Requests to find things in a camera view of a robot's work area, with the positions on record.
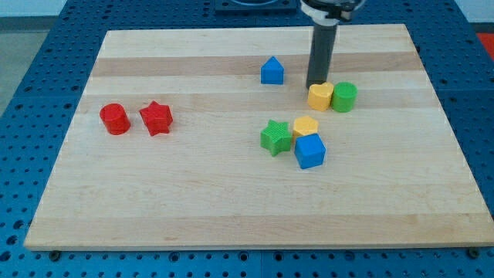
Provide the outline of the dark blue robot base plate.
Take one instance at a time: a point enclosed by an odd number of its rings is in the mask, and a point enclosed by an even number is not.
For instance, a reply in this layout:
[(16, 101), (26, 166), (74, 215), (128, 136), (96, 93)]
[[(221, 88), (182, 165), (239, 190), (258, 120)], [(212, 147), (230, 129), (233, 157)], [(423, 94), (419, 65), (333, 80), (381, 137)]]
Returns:
[(216, 14), (295, 12), (299, 0), (215, 0)]

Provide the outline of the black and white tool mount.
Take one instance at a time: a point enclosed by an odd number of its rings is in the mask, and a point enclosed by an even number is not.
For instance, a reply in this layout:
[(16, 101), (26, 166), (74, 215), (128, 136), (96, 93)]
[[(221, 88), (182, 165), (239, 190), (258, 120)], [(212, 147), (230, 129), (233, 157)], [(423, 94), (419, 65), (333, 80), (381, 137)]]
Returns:
[(317, 25), (332, 26), (350, 22), (365, 3), (366, 0), (301, 0), (300, 8)]

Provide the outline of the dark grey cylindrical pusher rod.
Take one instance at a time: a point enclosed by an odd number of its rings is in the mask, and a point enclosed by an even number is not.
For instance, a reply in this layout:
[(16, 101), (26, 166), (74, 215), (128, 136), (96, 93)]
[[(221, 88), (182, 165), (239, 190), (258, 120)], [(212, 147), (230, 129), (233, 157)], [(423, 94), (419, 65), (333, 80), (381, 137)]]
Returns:
[(314, 21), (310, 58), (306, 75), (306, 88), (327, 81), (335, 44), (337, 19)]

